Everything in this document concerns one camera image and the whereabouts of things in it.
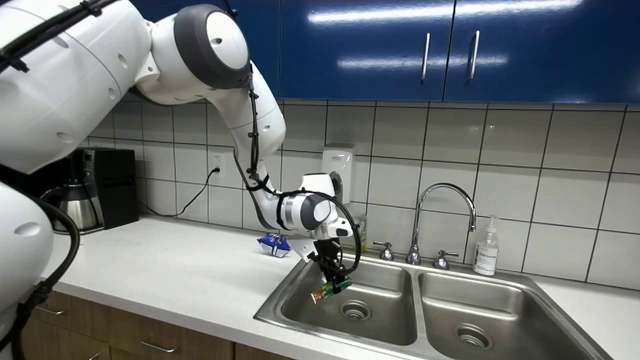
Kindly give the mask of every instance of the kitchen sink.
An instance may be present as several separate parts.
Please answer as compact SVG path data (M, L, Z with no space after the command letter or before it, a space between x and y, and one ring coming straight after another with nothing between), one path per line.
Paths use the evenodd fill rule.
M345 254L350 267L353 255ZM406 359L612 360L535 282L363 256L353 285L315 304L323 284L300 261L258 320Z

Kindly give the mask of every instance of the blue cabinet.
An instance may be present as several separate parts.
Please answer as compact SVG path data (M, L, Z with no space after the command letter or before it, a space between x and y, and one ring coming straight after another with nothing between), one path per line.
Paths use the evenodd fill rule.
M442 100L453 6L453 0L282 0L280 97Z
M458 0L444 100L640 102L639 13L636 0Z
M225 9L220 0L132 0L142 16L158 21L189 5L211 3ZM278 97L280 75L280 0L230 0L238 10L238 24L249 45L251 59Z

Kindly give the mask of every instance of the cabinet handle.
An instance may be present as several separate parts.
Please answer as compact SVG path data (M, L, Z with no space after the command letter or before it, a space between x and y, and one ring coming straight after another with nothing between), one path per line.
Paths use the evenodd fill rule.
M56 315L56 316L64 315L67 312L67 310L53 311L53 310L46 309L46 308L44 308L42 306L36 306L36 309L38 309L40 311L44 311L47 314Z
M427 33L427 40L424 42L424 57L422 58L422 81L427 77L427 59L429 58L429 42L431 41L431 33Z
M142 345L145 345L147 347L150 348L154 348L156 350L160 350L162 352L167 352L169 354L174 353L176 350L178 350L178 348L180 347L180 345L176 345L175 348L163 348L163 347L159 347L158 345L153 345L151 343L147 343L147 340L149 340L151 338L151 336L147 336L147 338L145 338L144 340L142 340Z
M478 58L478 42L480 42L480 30L476 30L474 34L474 38L476 39L474 44L474 53L471 56L471 71L469 74L469 81L473 80L476 75L476 60Z

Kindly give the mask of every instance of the white countertop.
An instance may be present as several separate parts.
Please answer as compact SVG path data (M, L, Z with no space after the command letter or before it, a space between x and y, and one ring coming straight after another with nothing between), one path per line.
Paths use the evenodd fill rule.
M260 233L158 217L82 236L57 291L296 359L395 359L253 316L299 261L267 256ZM49 275L68 250L56 235ZM636 360L640 291L533 277L615 360Z

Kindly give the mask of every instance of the electrical outlet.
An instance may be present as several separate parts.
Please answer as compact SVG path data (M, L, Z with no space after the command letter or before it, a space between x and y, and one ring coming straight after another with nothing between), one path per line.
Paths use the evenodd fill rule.
M225 163L227 155L224 152L210 152L209 153L209 171L216 167L220 169L219 172L215 172L212 176L222 177L225 175Z

